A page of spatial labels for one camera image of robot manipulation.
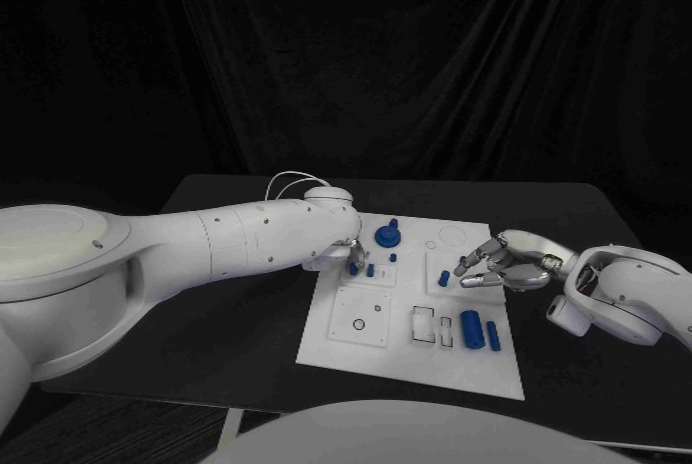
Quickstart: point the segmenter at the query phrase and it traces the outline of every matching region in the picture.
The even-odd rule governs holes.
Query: table
[[[575,250],[638,246],[586,184],[328,179],[361,212],[489,224],[534,232]],[[267,178],[191,175],[162,213],[263,199]],[[299,197],[296,192],[288,197]],[[316,275],[299,266],[188,289],[158,304],[87,366],[43,383],[87,393],[272,412],[360,399],[451,404],[504,414],[582,439],[692,449],[692,355],[667,334],[654,347],[595,327],[570,336],[544,319],[559,284],[507,291],[525,401],[295,364]]]

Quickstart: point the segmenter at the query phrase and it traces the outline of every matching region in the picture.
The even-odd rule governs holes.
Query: task board
[[[365,269],[352,276],[344,265],[319,272],[295,362],[523,400],[504,290],[464,289],[452,274],[459,257],[489,239],[487,224],[360,216],[358,239],[368,253],[365,263],[373,265],[371,277]],[[391,218],[400,242],[384,248],[374,233]],[[443,270],[449,272],[445,287],[438,282]],[[433,343],[412,339],[413,307],[430,309]],[[465,310],[479,315],[481,349],[464,346],[459,314]],[[451,320],[451,331],[440,328],[440,318]],[[489,349],[487,321],[495,324],[498,352]],[[451,334],[451,348],[440,343],[442,333]]]

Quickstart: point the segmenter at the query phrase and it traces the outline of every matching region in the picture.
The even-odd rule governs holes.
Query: white cable
[[[311,174],[306,174],[305,172],[283,171],[283,172],[279,172],[279,173],[270,178],[269,185],[266,186],[266,194],[263,195],[263,200],[265,200],[265,201],[269,199],[269,189],[270,189],[270,185],[273,184],[273,179],[275,179],[278,176],[282,176],[283,174],[296,174],[298,176],[311,177],[315,181],[318,181],[318,182],[321,183],[322,186],[331,187],[331,185],[328,184],[327,181],[322,181],[318,177],[314,177]]]
[[[280,189],[280,192],[278,193],[278,196],[273,198],[273,199],[278,199],[280,197],[280,194],[283,193],[283,191],[293,185],[296,184],[298,182],[305,182],[305,181],[315,181],[316,179],[314,179],[312,177],[305,177],[303,179],[298,179],[296,181],[292,181],[282,189]]]

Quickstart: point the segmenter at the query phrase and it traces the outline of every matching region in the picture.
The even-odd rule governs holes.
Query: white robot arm
[[[487,260],[487,273],[464,276]],[[692,274],[657,254],[622,246],[577,255],[546,238],[507,230],[461,258],[462,287],[536,289],[564,282],[547,319],[576,336],[590,324],[632,344],[652,346],[662,332],[692,350]]]
[[[338,188],[175,214],[71,206],[0,211],[0,432],[30,381],[93,360],[184,289],[302,264],[364,266],[360,216]]]

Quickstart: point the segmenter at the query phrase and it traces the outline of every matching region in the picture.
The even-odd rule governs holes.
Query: black backdrop
[[[687,2],[0,0],[0,205],[155,212],[195,172],[589,182],[688,266]]]

